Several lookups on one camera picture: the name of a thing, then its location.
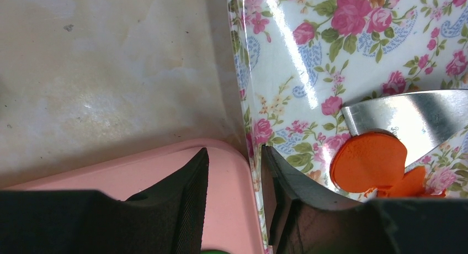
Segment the orange-red dough piece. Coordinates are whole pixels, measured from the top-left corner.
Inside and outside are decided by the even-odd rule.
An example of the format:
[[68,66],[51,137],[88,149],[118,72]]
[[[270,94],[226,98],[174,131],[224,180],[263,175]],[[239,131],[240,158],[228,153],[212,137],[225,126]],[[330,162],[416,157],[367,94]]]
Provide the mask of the orange-red dough piece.
[[403,179],[407,148],[397,138],[366,133],[348,139],[330,167],[331,180],[349,193],[389,188]]

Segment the floral patterned tray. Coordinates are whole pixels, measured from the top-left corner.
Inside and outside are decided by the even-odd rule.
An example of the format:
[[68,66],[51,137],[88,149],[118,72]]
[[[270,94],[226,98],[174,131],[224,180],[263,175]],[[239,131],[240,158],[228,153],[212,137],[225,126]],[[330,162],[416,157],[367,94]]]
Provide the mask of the floral patterned tray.
[[349,139],[341,106],[467,87],[467,0],[227,0],[260,232],[272,253],[260,176],[270,145],[297,170],[349,193],[329,166]]

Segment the metal scraper wooden handle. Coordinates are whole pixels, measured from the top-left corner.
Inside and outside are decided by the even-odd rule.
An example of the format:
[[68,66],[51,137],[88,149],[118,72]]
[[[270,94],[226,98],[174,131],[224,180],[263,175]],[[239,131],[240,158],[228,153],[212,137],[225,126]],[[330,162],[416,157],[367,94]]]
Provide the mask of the metal scraper wooden handle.
[[439,89],[375,98],[342,107],[352,136],[391,134],[407,148],[405,166],[467,125],[467,90]]

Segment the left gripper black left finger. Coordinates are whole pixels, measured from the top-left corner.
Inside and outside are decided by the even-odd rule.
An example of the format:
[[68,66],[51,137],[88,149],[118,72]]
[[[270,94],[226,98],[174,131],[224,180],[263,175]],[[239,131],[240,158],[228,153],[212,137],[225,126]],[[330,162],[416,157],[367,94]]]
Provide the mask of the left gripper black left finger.
[[2,253],[200,253],[209,154],[116,200],[98,190],[1,192]]

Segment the pink plastic tray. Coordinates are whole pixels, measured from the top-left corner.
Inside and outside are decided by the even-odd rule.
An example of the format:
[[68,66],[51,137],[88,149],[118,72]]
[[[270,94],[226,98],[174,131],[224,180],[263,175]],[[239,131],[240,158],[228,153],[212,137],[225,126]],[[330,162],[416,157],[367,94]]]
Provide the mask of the pink plastic tray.
[[17,184],[15,189],[97,189],[124,200],[180,169],[202,148],[209,155],[203,250],[264,253],[249,163],[222,141],[187,140]]

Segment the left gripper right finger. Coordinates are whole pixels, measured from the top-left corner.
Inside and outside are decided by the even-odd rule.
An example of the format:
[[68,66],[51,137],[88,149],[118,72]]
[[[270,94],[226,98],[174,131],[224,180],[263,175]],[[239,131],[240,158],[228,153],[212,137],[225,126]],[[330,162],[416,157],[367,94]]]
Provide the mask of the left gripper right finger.
[[337,194],[263,146],[261,182],[274,253],[466,253],[467,200]]

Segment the orange dough scrap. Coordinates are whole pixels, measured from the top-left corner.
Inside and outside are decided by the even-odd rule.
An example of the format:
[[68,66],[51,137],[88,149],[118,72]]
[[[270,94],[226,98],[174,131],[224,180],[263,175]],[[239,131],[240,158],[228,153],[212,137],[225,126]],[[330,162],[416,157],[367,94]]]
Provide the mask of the orange dough scrap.
[[412,198],[412,197],[445,197],[445,190],[440,194],[432,194],[426,191],[424,186],[426,169],[423,166],[416,167],[405,173],[403,178],[390,188],[379,189],[378,198]]

